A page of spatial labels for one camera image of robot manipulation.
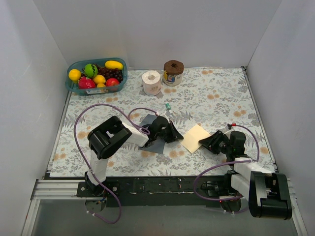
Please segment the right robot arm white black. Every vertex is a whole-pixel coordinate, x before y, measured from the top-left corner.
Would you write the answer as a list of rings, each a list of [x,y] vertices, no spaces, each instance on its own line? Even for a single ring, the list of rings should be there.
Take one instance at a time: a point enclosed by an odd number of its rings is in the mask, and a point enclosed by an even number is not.
[[[218,201],[229,210],[232,201],[240,202],[243,197],[248,201],[251,215],[256,218],[277,218],[289,220],[292,217],[287,178],[284,174],[269,171],[258,165],[257,160],[245,153],[246,135],[240,131],[215,134],[199,140],[204,148],[213,154],[224,154],[226,165],[231,169],[221,180],[208,180],[193,189],[207,193],[206,200]]]

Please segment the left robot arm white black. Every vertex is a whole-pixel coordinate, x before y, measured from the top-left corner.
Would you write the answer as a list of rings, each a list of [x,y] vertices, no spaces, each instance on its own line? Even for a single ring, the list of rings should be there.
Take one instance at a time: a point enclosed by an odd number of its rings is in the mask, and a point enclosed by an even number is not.
[[[127,125],[117,116],[112,116],[88,135],[92,156],[90,169],[85,173],[87,190],[95,197],[104,193],[108,160],[123,144],[129,143],[147,148],[160,140],[164,143],[172,143],[183,139],[183,135],[175,128],[174,123],[163,116],[158,116],[139,129]]]

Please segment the cream letter paper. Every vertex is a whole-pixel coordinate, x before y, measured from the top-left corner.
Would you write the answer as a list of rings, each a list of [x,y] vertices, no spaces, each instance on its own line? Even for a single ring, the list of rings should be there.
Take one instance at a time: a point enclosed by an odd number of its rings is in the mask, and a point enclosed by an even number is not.
[[[190,153],[194,153],[201,147],[200,140],[210,137],[210,133],[204,130],[200,125],[196,124],[185,135],[184,139],[180,143]]]

